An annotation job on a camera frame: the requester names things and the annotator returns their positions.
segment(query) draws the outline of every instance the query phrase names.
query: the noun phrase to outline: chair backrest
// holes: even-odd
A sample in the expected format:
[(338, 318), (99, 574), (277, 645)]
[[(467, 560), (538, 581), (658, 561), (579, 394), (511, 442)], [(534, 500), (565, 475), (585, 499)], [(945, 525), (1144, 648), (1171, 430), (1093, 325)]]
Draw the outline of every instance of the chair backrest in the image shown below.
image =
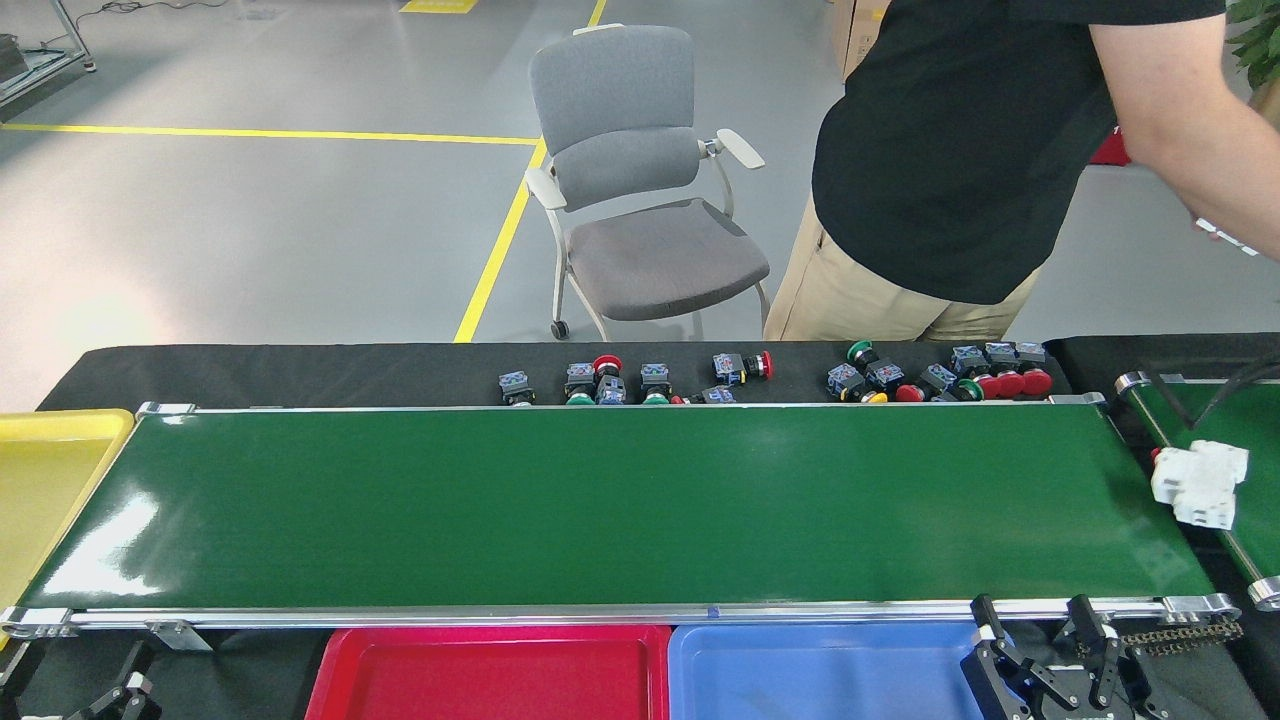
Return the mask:
[(529, 76), (567, 211), (698, 176), (694, 41), (685, 31), (576, 35), (540, 50)]

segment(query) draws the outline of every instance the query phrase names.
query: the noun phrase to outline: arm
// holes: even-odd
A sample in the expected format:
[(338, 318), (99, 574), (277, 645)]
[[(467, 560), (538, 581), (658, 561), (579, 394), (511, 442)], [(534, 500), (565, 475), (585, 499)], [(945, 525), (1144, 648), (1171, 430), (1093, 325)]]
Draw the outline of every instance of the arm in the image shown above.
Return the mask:
[(1129, 154), (1193, 213), (1280, 260), (1280, 133), (1226, 87), (1225, 23), (1089, 31)]

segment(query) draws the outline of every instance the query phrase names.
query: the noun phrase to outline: chain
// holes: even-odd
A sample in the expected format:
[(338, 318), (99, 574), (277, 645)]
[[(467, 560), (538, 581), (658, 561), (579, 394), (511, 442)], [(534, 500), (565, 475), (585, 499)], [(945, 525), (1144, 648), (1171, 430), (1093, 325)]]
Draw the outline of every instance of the chain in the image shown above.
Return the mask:
[[(1133, 633), (1121, 635), (1124, 644), (1140, 648), (1147, 655), (1176, 655), (1188, 652), (1198, 647), (1224, 644), (1244, 635), (1240, 624), (1230, 618), (1221, 618), (1208, 625), (1169, 628), (1165, 630), (1152, 630), (1149, 633)], [(1083, 644), (1076, 646), (1080, 657), (1088, 653)]]

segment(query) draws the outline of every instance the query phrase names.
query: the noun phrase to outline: black t-shirt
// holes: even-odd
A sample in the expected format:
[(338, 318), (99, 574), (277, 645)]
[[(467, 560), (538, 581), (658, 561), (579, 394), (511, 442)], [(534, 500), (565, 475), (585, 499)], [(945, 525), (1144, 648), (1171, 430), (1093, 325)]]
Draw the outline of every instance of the black t-shirt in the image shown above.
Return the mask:
[(1224, 0), (893, 0), (818, 135), (818, 218), (854, 260), (959, 302), (1004, 300), (1053, 249), (1115, 124), (1089, 24)]

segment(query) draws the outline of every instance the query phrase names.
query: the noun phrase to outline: green conveyor belt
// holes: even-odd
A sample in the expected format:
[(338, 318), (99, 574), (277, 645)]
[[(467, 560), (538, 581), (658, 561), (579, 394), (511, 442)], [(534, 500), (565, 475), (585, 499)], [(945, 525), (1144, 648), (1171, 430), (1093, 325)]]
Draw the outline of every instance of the green conveyor belt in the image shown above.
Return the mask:
[(146, 416), (26, 607), (1212, 592), (1093, 406)]
[[(1170, 383), (1165, 386), (1190, 413), (1201, 414), (1221, 383)], [(1204, 416), (1194, 430), (1179, 419), (1153, 386), (1132, 388), (1147, 427), (1164, 434), (1172, 447), (1212, 439), (1249, 451), (1249, 471), (1235, 488), (1235, 527), (1240, 547), (1263, 577), (1280, 575), (1280, 384), (1242, 388)]]

